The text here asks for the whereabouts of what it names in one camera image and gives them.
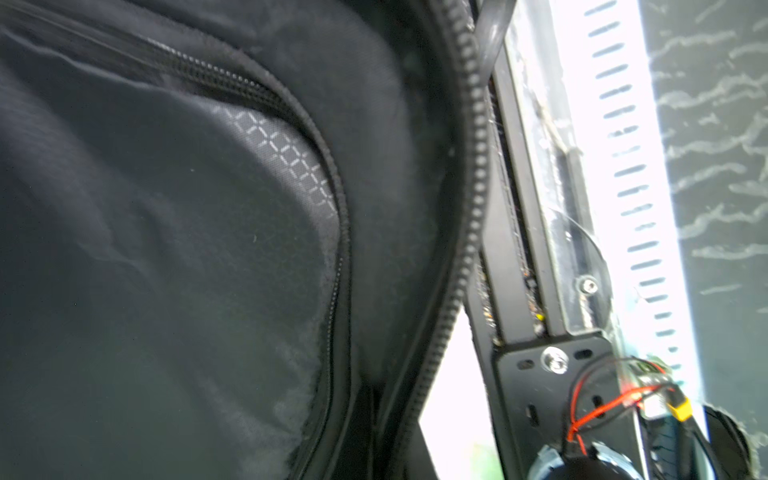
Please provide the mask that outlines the white hard-shell suitcase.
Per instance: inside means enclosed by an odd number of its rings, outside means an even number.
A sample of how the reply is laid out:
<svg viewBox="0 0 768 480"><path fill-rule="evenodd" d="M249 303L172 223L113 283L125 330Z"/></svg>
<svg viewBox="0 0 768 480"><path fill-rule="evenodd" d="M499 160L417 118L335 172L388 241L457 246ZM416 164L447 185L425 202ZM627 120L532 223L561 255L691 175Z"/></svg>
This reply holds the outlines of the white hard-shell suitcase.
<svg viewBox="0 0 768 480"><path fill-rule="evenodd" d="M480 248L462 1L1 5L1 475L425 479Z"/></svg>

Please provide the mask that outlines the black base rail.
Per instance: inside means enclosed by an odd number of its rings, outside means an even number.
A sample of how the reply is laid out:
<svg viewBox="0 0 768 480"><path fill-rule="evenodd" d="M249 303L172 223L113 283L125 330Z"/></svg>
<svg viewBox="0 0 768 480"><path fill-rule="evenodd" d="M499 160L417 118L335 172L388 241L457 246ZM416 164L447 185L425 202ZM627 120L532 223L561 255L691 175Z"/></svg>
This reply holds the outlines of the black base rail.
<svg viewBox="0 0 768 480"><path fill-rule="evenodd" d="M507 479L644 479L620 403L613 288L591 235L579 152L503 48L490 77L489 211L467 312Z"/></svg>

